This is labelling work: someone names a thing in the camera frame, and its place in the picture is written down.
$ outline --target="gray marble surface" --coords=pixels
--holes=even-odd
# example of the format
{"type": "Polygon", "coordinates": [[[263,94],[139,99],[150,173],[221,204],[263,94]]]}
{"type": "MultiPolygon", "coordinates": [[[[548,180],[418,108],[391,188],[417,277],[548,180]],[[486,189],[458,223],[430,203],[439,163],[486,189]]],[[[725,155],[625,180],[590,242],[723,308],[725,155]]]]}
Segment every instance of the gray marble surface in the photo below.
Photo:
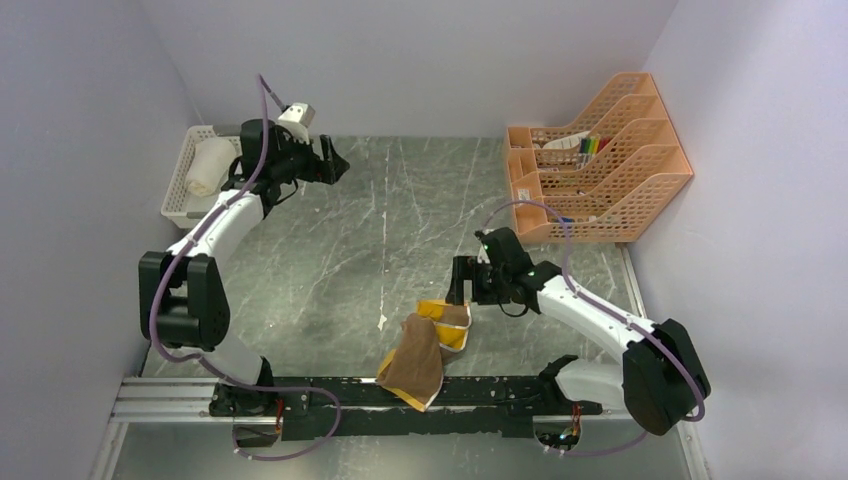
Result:
{"type": "MultiPolygon", "coordinates": [[[[251,231],[224,266],[230,328],[276,375],[374,376],[400,341],[416,301],[444,297],[451,258],[476,254],[473,233],[506,201],[501,140],[340,137],[351,169],[334,186],[308,184],[251,231]]],[[[509,225],[507,210],[492,222],[509,225]]],[[[529,248],[561,261],[561,246],[529,248]]],[[[573,276],[632,310],[621,252],[576,245],[573,276]]],[[[602,361],[570,327],[535,314],[472,307],[466,352],[450,375],[535,374],[566,353],[602,361]]],[[[145,375],[207,376],[151,352],[145,375]]]]}

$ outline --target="marble table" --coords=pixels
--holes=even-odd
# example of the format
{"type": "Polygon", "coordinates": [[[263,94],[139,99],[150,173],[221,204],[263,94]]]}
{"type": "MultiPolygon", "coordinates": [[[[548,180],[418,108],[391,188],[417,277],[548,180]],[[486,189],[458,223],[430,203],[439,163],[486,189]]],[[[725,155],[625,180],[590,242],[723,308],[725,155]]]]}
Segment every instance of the marble table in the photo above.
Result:
{"type": "MultiPolygon", "coordinates": [[[[334,141],[350,171],[333,186],[302,185],[222,270],[230,328],[276,375],[374,376],[400,340],[400,322],[417,300],[444,297],[451,258],[476,254],[474,231],[506,201],[500,139],[334,141]]],[[[508,210],[492,221],[509,224],[508,210]]],[[[529,250],[535,261],[561,262],[561,246],[529,250]]],[[[632,310],[623,263],[612,244],[576,245],[570,261],[579,282],[632,310]]],[[[467,350],[449,375],[535,374],[566,353],[602,359],[596,345],[545,316],[472,307],[472,317],[467,350]]],[[[151,351],[144,375],[208,374],[151,351]]]]}
{"type": "MultiPolygon", "coordinates": [[[[400,340],[402,321],[422,298],[442,298],[451,258],[475,254],[473,233],[506,200],[501,140],[336,138],[351,164],[334,186],[306,185],[244,239],[223,268],[231,327],[268,358],[276,375],[373,377],[400,340]]],[[[504,211],[492,225],[509,225],[504,211]]],[[[560,263],[560,246],[529,249],[560,263]]],[[[616,305],[637,311],[623,249],[575,246],[573,276],[616,305]]],[[[538,373],[563,354],[612,361],[554,319],[509,318],[472,307],[466,352],[451,375],[538,373]]],[[[152,352],[145,376],[208,376],[194,363],[171,365],[152,352]]],[[[622,418],[587,418],[581,448],[609,448],[636,436],[622,418]]],[[[681,436],[650,436],[614,457],[563,459],[533,439],[497,434],[341,437],[283,463],[231,453],[230,427],[129,425],[114,477],[229,479],[691,478],[681,436]]],[[[308,442],[278,443],[266,454],[308,442]]]]}

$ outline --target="black motor joint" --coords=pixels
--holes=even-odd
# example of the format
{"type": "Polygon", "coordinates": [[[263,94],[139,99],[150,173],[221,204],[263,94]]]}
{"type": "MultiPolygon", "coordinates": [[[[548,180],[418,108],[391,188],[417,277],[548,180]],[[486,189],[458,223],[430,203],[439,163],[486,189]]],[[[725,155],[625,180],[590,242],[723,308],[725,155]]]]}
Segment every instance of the black motor joint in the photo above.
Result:
{"type": "MultiPolygon", "coordinates": [[[[239,140],[242,155],[233,162],[230,177],[222,190],[241,188],[259,167],[263,144],[263,120],[248,120],[241,125],[239,140]],[[242,173],[235,174],[235,166],[241,164],[242,173]]],[[[303,143],[294,139],[286,128],[272,124],[268,129],[268,150],[265,163],[256,177],[251,193],[262,199],[264,214],[278,204],[282,196],[282,184],[314,182],[333,185],[350,169],[350,164],[333,147],[333,141],[327,135],[321,135],[323,158],[313,151],[312,143],[303,143]]]]}

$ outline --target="white wall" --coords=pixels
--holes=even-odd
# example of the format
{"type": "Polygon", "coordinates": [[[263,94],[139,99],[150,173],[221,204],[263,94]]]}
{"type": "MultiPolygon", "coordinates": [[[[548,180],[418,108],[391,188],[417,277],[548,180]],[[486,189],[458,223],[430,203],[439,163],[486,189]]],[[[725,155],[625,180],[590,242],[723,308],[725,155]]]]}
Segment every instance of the white wall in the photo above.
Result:
{"type": "Polygon", "coordinates": [[[638,70],[677,0],[142,3],[209,123],[255,117],[261,71],[317,132],[499,136],[638,70]]]}
{"type": "Polygon", "coordinates": [[[185,128],[184,85],[128,0],[0,6],[0,477],[88,475],[138,366],[140,255],[185,128]]]}
{"type": "Polygon", "coordinates": [[[681,0],[645,69],[695,170],[636,242],[692,334],[715,478],[846,478],[848,3],[681,0]]]}

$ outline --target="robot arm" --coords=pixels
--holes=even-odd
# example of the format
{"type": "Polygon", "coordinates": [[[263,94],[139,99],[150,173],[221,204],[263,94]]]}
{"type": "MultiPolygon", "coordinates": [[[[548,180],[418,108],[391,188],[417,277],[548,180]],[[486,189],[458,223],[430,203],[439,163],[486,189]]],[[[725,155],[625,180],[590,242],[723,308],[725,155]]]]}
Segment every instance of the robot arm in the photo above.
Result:
{"type": "Polygon", "coordinates": [[[659,339],[683,364],[703,396],[709,395],[709,381],[682,325],[671,319],[658,324],[632,315],[573,282],[572,290],[559,267],[550,262],[534,264],[509,228],[476,235],[483,244],[481,253],[454,257],[448,303],[464,303],[463,284],[470,280],[472,302],[524,305],[525,312],[533,310],[566,323],[616,360],[616,365],[585,360],[565,365],[556,383],[567,399],[626,408],[655,435],[666,433],[695,408],[694,394],[681,374],[635,326],[659,339]],[[626,319],[627,324],[614,316],[626,319]]]}
{"type": "Polygon", "coordinates": [[[242,173],[231,175],[222,187],[212,211],[189,235],[165,252],[147,252],[139,262],[139,300],[141,330],[150,338],[149,318],[153,297],[165,270],[175,254],[188,242],[193,246],[180,260],[169,289],[157,312],[157,332],[164,346],[200,355],[209,365],[230,378],[248,385],[273,383],[270,365],[229,330],[230,309],[221,281],[220,269],[229,260],[247,233],[258,225],[281,200],[281,185],[297,181],[334,184],[350,165],[333,148],[331,140],[321,136],[324,158],[312,150],[308,126],[314,112],[306,104],[288,107],[269,130],[265,164],[253,187],[236,203],[214,219],[198,236],[200,225],[220,205],[237,195],[258,168],[262,149],[262,120],[242,124],[240,141],[242,173]],[[172,289],[186,287],[185,293],[172,289]]]}

